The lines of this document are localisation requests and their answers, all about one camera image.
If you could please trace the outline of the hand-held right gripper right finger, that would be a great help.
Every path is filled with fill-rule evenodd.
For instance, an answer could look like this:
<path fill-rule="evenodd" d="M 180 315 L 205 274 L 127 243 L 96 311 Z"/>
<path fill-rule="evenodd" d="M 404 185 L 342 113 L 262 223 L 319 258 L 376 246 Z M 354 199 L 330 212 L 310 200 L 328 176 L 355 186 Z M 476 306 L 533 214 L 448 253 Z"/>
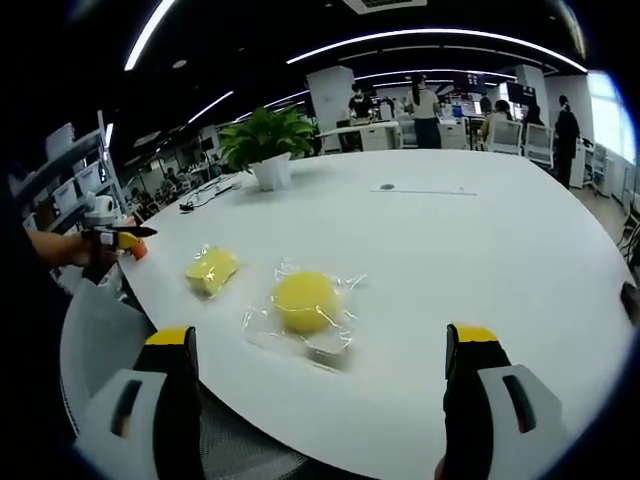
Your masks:
<path fill-rule="evenodd" d="M 490 330 L 447 326 L 444 479 L 538 479 L 567 443 L 559 398 Z"/>

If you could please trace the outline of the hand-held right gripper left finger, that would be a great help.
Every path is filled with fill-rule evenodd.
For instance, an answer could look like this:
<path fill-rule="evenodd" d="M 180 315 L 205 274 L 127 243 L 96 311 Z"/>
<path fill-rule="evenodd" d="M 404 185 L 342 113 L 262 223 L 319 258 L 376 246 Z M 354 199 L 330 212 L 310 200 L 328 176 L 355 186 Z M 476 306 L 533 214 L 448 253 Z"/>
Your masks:
<path fill-rule="evenodd" d="M 91 399 L 74 455 L 90 479 L 202 479 L 196 329 L 157 331 Z"/>

